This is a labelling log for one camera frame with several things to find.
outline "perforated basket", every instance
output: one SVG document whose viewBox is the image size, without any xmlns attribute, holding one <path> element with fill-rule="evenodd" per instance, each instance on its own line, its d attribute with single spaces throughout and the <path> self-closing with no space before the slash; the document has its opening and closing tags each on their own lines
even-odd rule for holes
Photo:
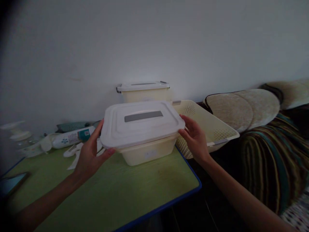
<svg viewBox="0 0 309 232">
<path fill-rule="evenodd" d="M 179 114 L 188 116 L 199 124 L 206 134 L 209 152 L 216 151 L 228 141 L 239 137 L 239 133 L 236 130 L 193 101 L 174 101 L 173 107 Z M 186 159 L 193 158 L 188 149 L 187 142 L 181 136 L 177 139 L 176 146 Z"/>
</svg>

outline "pillow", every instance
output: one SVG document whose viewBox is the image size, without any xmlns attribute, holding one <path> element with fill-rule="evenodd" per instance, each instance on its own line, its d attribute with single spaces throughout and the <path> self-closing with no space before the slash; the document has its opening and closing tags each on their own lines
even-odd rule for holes
<svg viewBox="0 0 309 232">
<path fill-rule="evenodd" d="M 268 82 L 260 88 L 275 94 L 280 100 L 282 110 L 309 103 L 309 79 L 292 82 Z"/>
<path fill-rule="evenodd" d="M 217 118 L 239 133 L 266 125 L 279 112 L 279 101 L 263 89 L 209 95 L 203 102 Z"/>
</svg>

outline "cream plastic container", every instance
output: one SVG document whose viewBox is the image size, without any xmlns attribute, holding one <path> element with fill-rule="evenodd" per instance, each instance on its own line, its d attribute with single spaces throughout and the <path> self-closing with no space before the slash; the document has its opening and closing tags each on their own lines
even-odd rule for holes
<svg viewBox="0 0 309 232">
<path fill-rule="evenodd" d="M 131 82 L 117 87 L 122 93 L 125 103 L 143 101 L 166 101 L 169 84 L 163 81 Z"/>
<path fill-rule="evenodd" d="M 110 106 L 101 131 L 103 147 L 115 147 L 130 166 L 169 155 L 185 122 L 167 101 Z"/>
</svg>

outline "green table top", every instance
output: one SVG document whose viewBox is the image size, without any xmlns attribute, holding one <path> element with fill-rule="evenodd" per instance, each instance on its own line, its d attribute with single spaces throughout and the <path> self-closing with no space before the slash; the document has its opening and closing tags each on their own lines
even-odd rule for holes
<svg viewBox="0 0 309 232">
<path fill-rule="evenodd" d="M 65 150 L 24 159 L 6 175 L 31 173 L 10 200 L 15 212 L 73 172 L 67 168 L 75 156 L 64 158 Z M 145 214 L 151 216 L 200 187 L 176 148 L 168 156 L 133 167 L 116 153 L 36 231 L 112 231 Z"/>
</svg>

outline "plastic storage box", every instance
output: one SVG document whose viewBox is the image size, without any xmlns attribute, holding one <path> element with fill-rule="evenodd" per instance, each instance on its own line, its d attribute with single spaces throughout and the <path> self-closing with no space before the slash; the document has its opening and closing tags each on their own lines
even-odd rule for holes
<svg viewBox="0 0 309 232">
<path fill-rule="evenodd" d="M 125 103 L 143 101 L 166 101 L 169 84 L 163 81 L 131 82 L 116 88 L 122 93 Z"/>
<path fill-rule="evenodd" d="M 216 151 L 228 141 L 239 137 L 239 133 L 236 130 L 193 101 L 174 101 L 172 104 L 179 114 L 192 118 L 204 130 L 209 152 Z M 193 158 L 188 149 L 187 142 L 182 137 L 177 139 L 176 146 L 186 159 Z"/>
<path fill-rule="evenodd" d="M 167 101 L 117 104 L 105 111 L 103 147 L 114 147 L 130 166 L 170 154 L 185 122 Z"/>
</svg>

